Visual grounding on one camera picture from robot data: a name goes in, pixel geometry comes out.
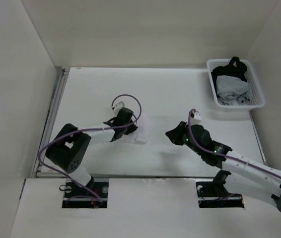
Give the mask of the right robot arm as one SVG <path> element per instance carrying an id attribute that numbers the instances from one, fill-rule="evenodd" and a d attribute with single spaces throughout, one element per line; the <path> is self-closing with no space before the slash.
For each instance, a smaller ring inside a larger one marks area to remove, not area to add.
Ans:
<path id="1" fill-rule="evenodd" d="M 172 144 L 186 145 L 208 165 L 219 168 L 212 190 L 217 196 L 238 193 L 266 202 L 281 212 L 281 170 L 270 168 L 212 140 L 201 125 L 180 122 L 165 134 Z"/>

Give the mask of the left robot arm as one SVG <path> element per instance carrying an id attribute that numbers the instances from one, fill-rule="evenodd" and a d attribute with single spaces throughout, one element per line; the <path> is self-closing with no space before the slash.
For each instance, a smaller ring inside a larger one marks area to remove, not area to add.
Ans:
<path id="1" fill-rule="evenodd" d="M 114 142 L 136 131 L 138 127 L 132 121 L 133 115 L 132 110 L 122 107 L 115 111 L 115 117 L 86 132 L 79 131 L 77 127 L 68 123 L 57 135 L 57 138 L 62 139 L 46 149 L 45 156 L 78 182 L 76 192 L 81 197 L 89 197 L 93 192 L 94 178 L 81 164 L 88 146 Z"/>

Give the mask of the white tank top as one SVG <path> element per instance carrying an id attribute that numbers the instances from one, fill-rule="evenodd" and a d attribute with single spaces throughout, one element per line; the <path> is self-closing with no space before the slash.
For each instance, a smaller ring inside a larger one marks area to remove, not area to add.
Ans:
<path id="1" fill-rule="evenodd" d="M 124 135 L 121 140 L 124 143 L 144 145 L 149 141 L 150 119 L 146 113 L 142 113 L 137 122 L 137 129 L 129 135 Z"/>

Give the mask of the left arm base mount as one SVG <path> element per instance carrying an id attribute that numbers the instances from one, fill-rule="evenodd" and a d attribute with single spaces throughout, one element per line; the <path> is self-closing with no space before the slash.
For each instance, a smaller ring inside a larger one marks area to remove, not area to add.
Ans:
<path id="1" fill-rule="evenodd" d="M 62 208 L 69 209 L 101 209 L 107 208 L 109 193 L 109 178 L 95 178 L 90 189 L 96 193 L 102 201 L 99 201 L 91 192 L 77 186 L 69 179 L 59 187 L 63 192 Z"/>

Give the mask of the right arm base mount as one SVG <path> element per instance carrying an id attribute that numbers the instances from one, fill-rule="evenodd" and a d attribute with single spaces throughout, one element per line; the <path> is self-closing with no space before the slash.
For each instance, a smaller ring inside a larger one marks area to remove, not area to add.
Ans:
<path id="1" fill-rule="evenodd" d="M 213 180 L 196 182 L 199 208 L 244 208 L 241 194 L 229 193 L 224 187 L 228 171 L 219 171 Z"/>

